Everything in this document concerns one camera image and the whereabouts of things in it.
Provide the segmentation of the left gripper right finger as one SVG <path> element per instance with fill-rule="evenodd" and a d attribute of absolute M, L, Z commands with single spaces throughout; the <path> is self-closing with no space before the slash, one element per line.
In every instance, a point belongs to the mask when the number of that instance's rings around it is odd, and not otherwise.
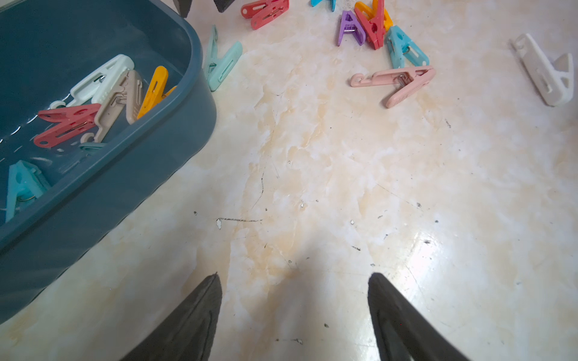
<path fill-rule="evenodd" d="M 381 360 L 466 360 L 381 273 L 368 281 L 368 305 Z"/>

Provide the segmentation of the beige clothespin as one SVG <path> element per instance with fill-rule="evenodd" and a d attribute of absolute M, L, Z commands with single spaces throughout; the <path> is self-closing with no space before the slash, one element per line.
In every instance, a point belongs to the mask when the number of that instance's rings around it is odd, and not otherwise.
<path fill-rule="evenodd" d="M 108 94 L 94 118 L 98 131 L 96 134 L 87 132 L 82 135 L 81 144 L 87 142 L 101 143 L 123 109 L 126 110 L 127 122 L 130 125 L 134 124 L 142 106 L 142 88 L 143 82 L 140 74 L 135 70 L 125 71 L 115 83 L 111 93 Z"/>

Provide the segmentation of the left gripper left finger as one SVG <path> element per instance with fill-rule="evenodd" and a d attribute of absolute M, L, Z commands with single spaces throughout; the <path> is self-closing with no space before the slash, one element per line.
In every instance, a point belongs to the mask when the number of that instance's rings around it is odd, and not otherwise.
<path fill-rule="evenodd" d="M 207 360 L 223 292 L 218 274 L 206 277 L 124 360 Z"/>

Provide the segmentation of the yellow clothespin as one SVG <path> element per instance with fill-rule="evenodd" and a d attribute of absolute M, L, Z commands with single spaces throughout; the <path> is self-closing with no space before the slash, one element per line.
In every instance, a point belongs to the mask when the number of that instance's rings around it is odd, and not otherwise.
<path fill-rule="evenodd" d="M 138 112 L 137 119 L 144 117 L 151 109 L 160 104 L 166 97 L 168 97 L 177 87 L 174 86 L 170 90 L 165 91 L 166 84 L 169 79 L 169 72 L 164 66 L 158 66 L 155 69 L 149 88 L 146 92 L 141 108 Z"/>

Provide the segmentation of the mint clothespin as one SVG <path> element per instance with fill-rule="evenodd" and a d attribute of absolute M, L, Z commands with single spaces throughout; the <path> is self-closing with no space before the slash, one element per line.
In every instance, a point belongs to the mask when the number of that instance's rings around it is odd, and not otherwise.
<path fill-rule="evenodd" d="M 31 206 L 51 185 L 42 171 L 30 162 L 19 160 L 9 167 L 5 221 Z"/>

